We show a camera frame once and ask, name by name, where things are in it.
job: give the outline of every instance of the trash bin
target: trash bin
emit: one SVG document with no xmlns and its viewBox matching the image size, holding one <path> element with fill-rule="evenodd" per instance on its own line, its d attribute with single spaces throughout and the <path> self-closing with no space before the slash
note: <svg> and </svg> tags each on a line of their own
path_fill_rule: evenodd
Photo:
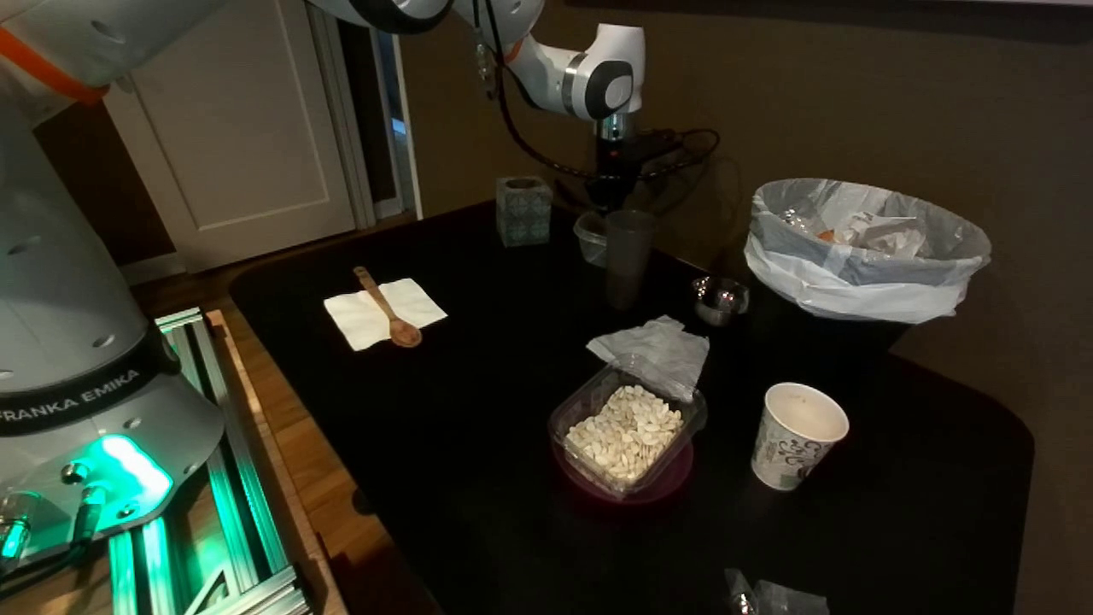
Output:
<svg viewBox="0 0 1093 615">
<path fill-rule="evenodd" d="M 955 314 L 969 276 L 990 264 L 990 238 L 913 195 L 783 176 L 753 197 L 746 258 L 811 314 L 921 324 Z"/>
</svg>

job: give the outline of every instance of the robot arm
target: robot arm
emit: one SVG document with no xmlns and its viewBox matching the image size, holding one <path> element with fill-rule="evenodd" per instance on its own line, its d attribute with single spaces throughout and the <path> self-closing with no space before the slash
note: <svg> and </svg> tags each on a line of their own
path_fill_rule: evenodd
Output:
<svg viewBox="0 0 1093 615">
<path fill-rule="evenodd" d="M 533 36 L 542 0 L 315 0 L 322 11 L 378 27 L 425 29 L 438 22 L 446 6 L 474 27 L 479 42 L 493 47 L 524 84 L 535 109 L 605 118 L 643 109 L 646 33 L 643 27 L 602 22 L 590 47 L 549 47 Z"/>
</svg>

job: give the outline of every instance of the clear container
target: clear container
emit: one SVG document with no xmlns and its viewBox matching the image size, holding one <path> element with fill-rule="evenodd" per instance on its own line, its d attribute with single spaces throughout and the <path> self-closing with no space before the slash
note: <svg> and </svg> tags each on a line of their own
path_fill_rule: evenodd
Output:
<svg viewBox="0 0 1093 615">
<path fill-rule="evenodd" d="M 570 454 L 564 446 L 564 436 L 575 423 L 582 423 L 583 416 L 594 416 L 611 398 L 611 394 L 623 385 L 649 390 L 653 396 L 659 396 L 663 404 L 668 404 L 679 413 L 683 426 L 636 481 L 611 485 L 598 468 L 590 468 L 578 454 Z M 609 497 L 609 502 L 631 502 L 667 476 L 667 468 L 689 446 L 692 435 L 702 423 L 708 423 L 708 398 L 700 394 L 692 394 L 692 398 L 683 404 L 683 398 L 656 394 L 653 385 L 646 385 L 643 378 L 636 378 L 628 373 L 605 366 L 549 413 L 549 436 L 554 436 L 554 452 L 557 452 L 554 456 L 561 465 L 566 465 L 570 472 L 578 472 L 589 481 L 583 489 L 598 489 L 594 494 Z"/>
</svg>

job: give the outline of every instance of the popcorn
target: popcorn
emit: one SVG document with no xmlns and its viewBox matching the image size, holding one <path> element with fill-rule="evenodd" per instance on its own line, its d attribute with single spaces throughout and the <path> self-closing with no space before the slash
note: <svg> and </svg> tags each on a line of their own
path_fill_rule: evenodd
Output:
<svg viewBox="0 0 1093 615">
<path fill-rule="evenodd" d="M 566 429 L 564 452 L 616 494 L 626 494 L 679 429 L 679 411 L 643 385 L 617 385 L 598 413 Z"/>
</svg>

